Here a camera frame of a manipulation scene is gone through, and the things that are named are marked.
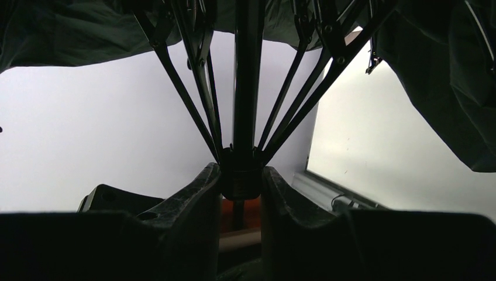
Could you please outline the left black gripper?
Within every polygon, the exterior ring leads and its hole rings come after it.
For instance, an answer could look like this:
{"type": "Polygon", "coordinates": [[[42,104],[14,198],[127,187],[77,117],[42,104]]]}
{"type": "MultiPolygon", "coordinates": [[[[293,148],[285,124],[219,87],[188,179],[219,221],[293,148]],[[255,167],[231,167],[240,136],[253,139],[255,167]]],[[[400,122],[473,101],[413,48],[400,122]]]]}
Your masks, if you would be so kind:
{"type": "Polygon", "coordinates": [[[77,211],[127,211],[141,214],[163,200],[100,184],[82,199],[77,211]]]}

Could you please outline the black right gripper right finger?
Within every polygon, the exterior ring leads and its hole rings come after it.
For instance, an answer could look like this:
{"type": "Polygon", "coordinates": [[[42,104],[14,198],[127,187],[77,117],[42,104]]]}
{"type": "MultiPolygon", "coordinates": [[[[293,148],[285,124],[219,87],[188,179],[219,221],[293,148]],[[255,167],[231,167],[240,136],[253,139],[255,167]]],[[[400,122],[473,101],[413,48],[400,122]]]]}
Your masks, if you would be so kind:
{"type": "Polygon", "coordinates": [[[424,211],[332,214],[263,170],[265,280],[494,280],[495,224],[424,211]]]}

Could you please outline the pink folding umbrella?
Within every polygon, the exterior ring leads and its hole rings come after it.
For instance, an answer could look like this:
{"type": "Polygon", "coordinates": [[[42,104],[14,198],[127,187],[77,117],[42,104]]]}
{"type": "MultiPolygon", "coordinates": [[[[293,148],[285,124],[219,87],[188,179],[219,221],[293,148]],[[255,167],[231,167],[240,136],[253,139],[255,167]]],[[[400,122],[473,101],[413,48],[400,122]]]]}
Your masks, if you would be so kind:
{"type": "Polygon", "coordinates": [[[494,1],[2,1],[1,71],[154,52],[222,169],[261,171],[368,44],[473,172],[495,172],[494,1]]]}

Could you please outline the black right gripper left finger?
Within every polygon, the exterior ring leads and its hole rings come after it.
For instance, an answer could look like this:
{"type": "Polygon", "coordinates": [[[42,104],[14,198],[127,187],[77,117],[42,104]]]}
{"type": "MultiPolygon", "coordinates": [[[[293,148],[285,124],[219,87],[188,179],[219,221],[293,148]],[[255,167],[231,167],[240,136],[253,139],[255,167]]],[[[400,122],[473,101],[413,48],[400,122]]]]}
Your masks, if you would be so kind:
{"type": "Polygon", "coordinates": [[[220,167],[139,215],[1,215],[2,280],[215,280],[220,167]]]}

